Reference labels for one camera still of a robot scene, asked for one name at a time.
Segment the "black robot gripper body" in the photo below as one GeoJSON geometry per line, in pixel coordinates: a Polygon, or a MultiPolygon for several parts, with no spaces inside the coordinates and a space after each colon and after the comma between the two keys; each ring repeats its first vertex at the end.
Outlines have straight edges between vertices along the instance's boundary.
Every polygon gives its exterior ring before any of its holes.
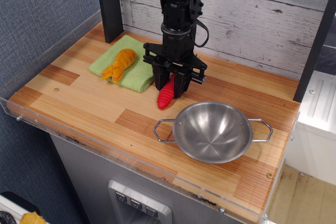
{"type": "Polygon", "coordinates": [[[153,63],[169,61],[171,73],[188,73],[191,81],[202,84],[205,81],[206,63],[194,54],[196,26],[190,30],[168,29],[162,26],[163,41],[161,44],[145,43],[144,62],[153,66],[153,63]]]}

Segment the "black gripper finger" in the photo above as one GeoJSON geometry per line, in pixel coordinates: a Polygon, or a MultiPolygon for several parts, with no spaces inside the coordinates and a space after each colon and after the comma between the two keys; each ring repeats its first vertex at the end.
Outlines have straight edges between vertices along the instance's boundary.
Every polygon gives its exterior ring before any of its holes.
{"type": "Polygon", "coordinates": [[[170,65],[171,63],[169,61],[164,62],[155,61],[153,63],[152,67],[153,67],[154,82],[155,87],[158,90],[161,90],[170,79],[171,76],[170,65]]]}
{"type": "Polygon", "coordinates": [[[174,97],[180,98],[188,90],[191,76],[188,73],[179,72],[174,77],[174,97]]]}

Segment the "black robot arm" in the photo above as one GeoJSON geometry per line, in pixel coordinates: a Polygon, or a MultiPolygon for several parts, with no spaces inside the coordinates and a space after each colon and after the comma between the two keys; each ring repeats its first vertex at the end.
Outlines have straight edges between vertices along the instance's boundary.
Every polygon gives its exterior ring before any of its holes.
{"type": "Polygon", "coordinates": [[[202,15],[201,0],[160,0],[163,14],[162,43],[144,44],[144,62],[151,64],[158,90],[174,79],[174,96],[180,98],[190,82],[203,84],[206,63],[194,53],[197,27],[206,26],[198,20],[202,15]]]}

